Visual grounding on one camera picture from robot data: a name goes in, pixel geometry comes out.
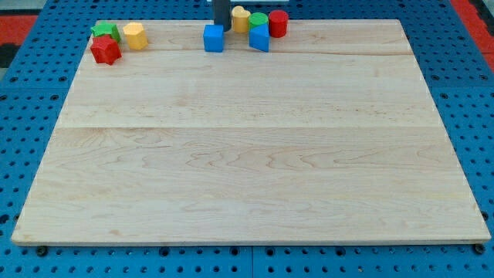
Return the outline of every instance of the blue pegboard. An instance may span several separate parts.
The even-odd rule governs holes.
[[[290,0],[292,19],[400,19],[489,229],[494,76],[446,0]],[[0,82],[0,277],[492,276],[494,246],[23,248],[10,241],[98,19],[210,19],[204,0],[49,0]]]

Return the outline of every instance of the wood grain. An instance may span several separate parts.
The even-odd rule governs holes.
[[[15,243],[490,239],[398,21],[291,21],[270,53],[228,32],[220,54],[205,23],[144,21],[113,66],[86,50]]]

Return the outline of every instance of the blue block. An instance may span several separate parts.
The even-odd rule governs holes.
[[[206,52],[223,52],[223,25],[206,25],[202,37]]]
[[[269,52],[269,28],[267,24],[250,29],[249,46],[264,52]]]

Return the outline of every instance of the toy block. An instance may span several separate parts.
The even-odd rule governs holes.
[[[215,25],[223,25],[224,32],[232,28],[230,7],[230,0],[213,0],[213,22]]]
[[[141,50],[147,46],[146,32],[142,23],[131,22],[123,27],[123,34],[130,49]]]
[[[268,24],[268,16],[262,12],[254,12],[249,16],[249,30],[264,24]]]
[[[242,6],[236,6],[232,10],[233,31],[245,33],[249,31],[249,16],[250,12]]]
[[[110,35],[112,39],[120,42],[120,33],[118,32],[117,25],[114,23],[101,22],[100,24],[91,27],[91,32],[95,37]]]
[[[273,38],[281,38],[286,35],[288,26],[288,14],[282,10],[274,10],[269,13],[269,34]]]
[[[223,25],[206,25],[202,37],[206,52],[223,52]]]
[[[264,52],[269,52],[269,29],[267,24],[250,29],[249,46]]]
[[[93,38],[91,52],[96,63],[107,63],[108,65],[113,65],[115,60],[122,56],[117,41],[107,34]]]

